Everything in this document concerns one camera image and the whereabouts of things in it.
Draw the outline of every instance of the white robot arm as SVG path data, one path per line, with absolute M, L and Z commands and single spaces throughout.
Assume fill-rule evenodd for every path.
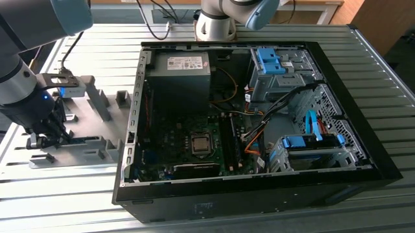
M 279 0 L 202 0 L 197 37 L 202 41 L 235 39 L 235 20 L 251 30 L 261 30 L 270 22 Z

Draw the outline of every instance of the orange wire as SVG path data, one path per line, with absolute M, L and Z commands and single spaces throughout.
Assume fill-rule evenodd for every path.
M 265 129 L 266 129 L 266 128 L 263 128 L 263 129 L 258 132 L 258 134 L 257 134 L 257 136 L 254 137 L 253 141 L 249 143 L 249 145 L 247 145 L 247 147 L 246 147 L 246 152 L 250 151 L 250 147 L 253 146 L 254 141 L 258 139 L 258 137 L 261 136 L 261 134 L 265 132 Z
M 237 84 L 237 81 L 235 81 L 235 78 L 230 75 L 230 73 L 222 69 L 221 67 L 218 67 L 217 69 L 222 70 L 222 72 L 226 73 L 226 75 L 230 77 L 230 79 L 233 80 L 234 82 L 234 86 L 235 86 L 235 90 L 234 90 L 234 94 L 230 98 L 227 98 L 226 100 L 215 100 L 215 101 L 211 101 L 211 103 L 225 103 L 227 101 L 230 101 L 231 99 L 234 99 L 234 97 L 237 96 L 237 93 L 238 93 L 238 84 Z
M 249 102 L 247 102 L 247 104 L 246 104 L 246 113 L 255 113 L 255 112 L 251 112 L 250 110 L 249 110 Z
M 318 123 L 319 123 L 319 127 L 321 127 L 321 130 L 323 131 L 323 133 L 329 133 L 329 131 L 326 129 L 326 126 L 325 126 L 325 124 L 323 124 L 321 119 L 318 119 Z
M 261 155 L 259 151 L 255 151 L 255 150 L 247 150 L 246 153 Z

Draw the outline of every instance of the sticker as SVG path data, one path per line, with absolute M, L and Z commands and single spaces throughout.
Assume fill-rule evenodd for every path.
M 251 103 L 251 95 L 246 94 L 246 102 Z
M 214 202 L 195 204 L 194 213 L 195 214 L 211 214 L 214 211 Z
M 167 69 L 203 69 L 202 57 L 171 57 L 167 60 Z
M 293 62 L 282 62 L 283 67 L 294 67 Z
M 261 157 L 258 157 L 258 160 L 257 160 L 258 164 L 262 166 L 262 168 L 266 167 L 266 162 L 263 161 L 263 159 Z

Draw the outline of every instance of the aluminum table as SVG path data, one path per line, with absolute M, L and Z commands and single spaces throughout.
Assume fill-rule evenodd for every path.
M 165 25 L 154 28 L 165 34 Z M 0 232 L 415 232 L 415 98 L 359 31 L 317 25 L 238 31 L 245 41 L 321 43 L 405 178 L 325 208 L 142 224 L 111 204 L 117 164 L 30 169 L 31 154 L 14 151 L 22 133 L 14 124 L 0 145 Z M 43 72 L 58 72 L 74 40 L 58 41 Z M 169 40 L 194 40 L 193 25 L 174 27 Z M 145 25 L 95 25 L 66 66 L 75 75 L 95 75 L 107 95 L 133 90 L 142 41 L 154 41 Z

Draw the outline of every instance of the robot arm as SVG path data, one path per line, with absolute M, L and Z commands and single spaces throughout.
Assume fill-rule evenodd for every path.
M 203 0 L 197 24 L 197 36 L 203 41 L 229 41 L 235 38 L 235 22 L 261 30 L 270 22 L 279 0 Z
M 27 148 L 46 148 L 71 136 L 62 99 L 47 92 L 58 85 L 34 74 L 18 54 L 91 26 L 86 0 L 0 0 L 0 113 L 35 137 Z M 77 79 L 66 78 L 63 85 L 75 86 Z

